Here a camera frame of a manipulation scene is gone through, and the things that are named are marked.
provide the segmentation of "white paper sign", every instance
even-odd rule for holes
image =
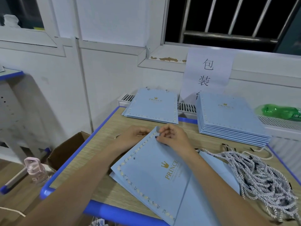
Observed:
[[[190,48],[179,101],[195,104],[200,91],[223,93],[236,54],[228,49]]]

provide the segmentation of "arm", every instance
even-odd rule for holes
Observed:
[[[113,160],[132,148],[149,132],[150,130],[145,127],[131,126],[71,175],[57,190],[29,213],[18,226],[74,225],[91,200],[96,186],[109,170]]]
[[[270,223],[236,193],[195,151],[180,127],[167,124],[157,141],[169,145],[186,162],[197,178],[223,226],[266,226]]]

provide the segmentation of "stack of paper bags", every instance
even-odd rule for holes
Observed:
[[[141,88],[122,115],[178,124],[178,97],[167,90]]]
[[[196,109],[202,134],[259,147],[272,138],[244,98],[200,93]]]
[[[111,169],[110,176],[171,226],[220,225],[201,186],[185,162],[159,143],[155,127]],[[200,155],[239,193],[230,167],[204,152]]]

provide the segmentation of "wooden tabletop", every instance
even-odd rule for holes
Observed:
[[[70,175],[76,172],[84,164],[86,164],[97,152],[104,149],[117,134],[122,133],[130,125],[140,125],[153,129],[155,126],[161,126],[162,123],[147,121],[142,119],[128,118],[121,115],[125,108],[119,108],[113,116],[104,124],[104,126],[95,134],[95,136],[87,143],[87,145],[77,154],[77,156],[69,163],[69,165],[61,172],[61,174],[54,180],[50,185],[52,188],[58,188]],[[208,135],[200,134],[198,131],[198,126],[196,124],[179,122],[179,126],[182,127],[192,145],[195,148],[205,148],[212,153],[219,153],[223,151],[222,143],[228,144],[229,146],[236,148],[236,151],[243,152],[253,149],[258,149],[251,145],[238,143],[230,140],[224,140]],[[267,157],[269,154],[267,152],[255,153],[260,157]],[[279,170],[291,183],[294,193],[299,197],[298,207],[299,214],[300,211],[300,198],[301,198],[301,186],[292,177],[292,175],[285,169],[283,164],[276,158],[273,157],[268,160],[269,166]],[[136,199],[132,194],[126,191],[122,186],[115,182],[109,175],[106,175],[97,186],[92,199],[95,201],[103,202],[108,205],[113,205],[122,209],[127,209],[137,213],[145,214],[151,217],[159,218],[150,209],[143,205],[138,199]],[[248,199],[251,205],[258,210],[267,219],[272,220],[272,218],[265,213],[265,207],[260,201],[253,201]],[[296,221],[284,221],[285,226],[297,225]]]

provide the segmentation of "pile of rope handles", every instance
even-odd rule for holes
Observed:
[[[292,187],[284,175],[267,165],[263,160],[273,158],[273,153],[269,148],[263,147],[254,152],[263,150],[270,153],[269,158],[261,158],[250,152],[236,152],[236,149],[223,144],[224,152],[213,154],[206,149],[196,150],[206,152],[211,156],[226,160],[235,177],[240,184],[241,195],[252,200],[261,200],[265,204],[266,212],[276,219],[278,224],[286,221],[296,220],[301,225],[301,218],[298,214],[297,197],[294,195]]]

